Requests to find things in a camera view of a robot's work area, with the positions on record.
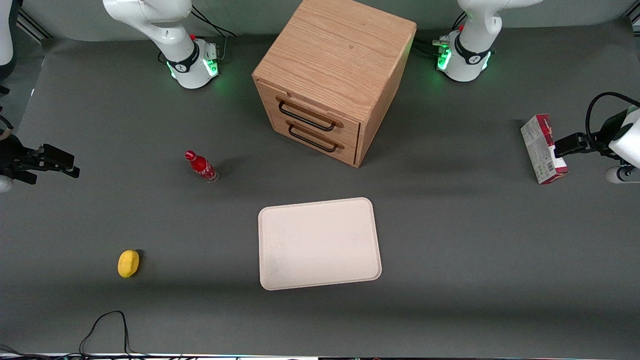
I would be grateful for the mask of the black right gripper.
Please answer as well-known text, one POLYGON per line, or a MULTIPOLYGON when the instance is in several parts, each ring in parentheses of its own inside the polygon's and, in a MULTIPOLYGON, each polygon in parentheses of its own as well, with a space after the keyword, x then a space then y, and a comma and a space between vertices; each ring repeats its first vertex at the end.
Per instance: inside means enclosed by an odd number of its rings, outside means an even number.
POLYGON ((37 148, 23 146, 14 134, 1 134, 0 168, 3 180, 9 183, 15 181, 35 185, 38 175, 29 170, 39 170, 40 160, 44 164, 44 171, 54 171, 66 174, 71 178, 80 177, 80 169, 74 166, 74 156, 50 144, 43 144, 37 148))

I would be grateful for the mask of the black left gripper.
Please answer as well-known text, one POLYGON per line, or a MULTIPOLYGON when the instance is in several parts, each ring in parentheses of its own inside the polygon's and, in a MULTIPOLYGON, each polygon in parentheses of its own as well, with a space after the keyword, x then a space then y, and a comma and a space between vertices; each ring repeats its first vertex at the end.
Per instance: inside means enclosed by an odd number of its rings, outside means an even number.
MULTIPOLYGON (((627 110, 618 112, 604 121, 597 132, 591 130, 592 110, 587 110, 585 117, 586 137, 589 142, 589 152, 598 152, 603 157, 618 157, 610 148, 610 143, 617 137, 627 117, 627 110)), ((554 141, 554 156, 556 158, 582 153, 585 150, 585 133, 576 132, 554 141)))

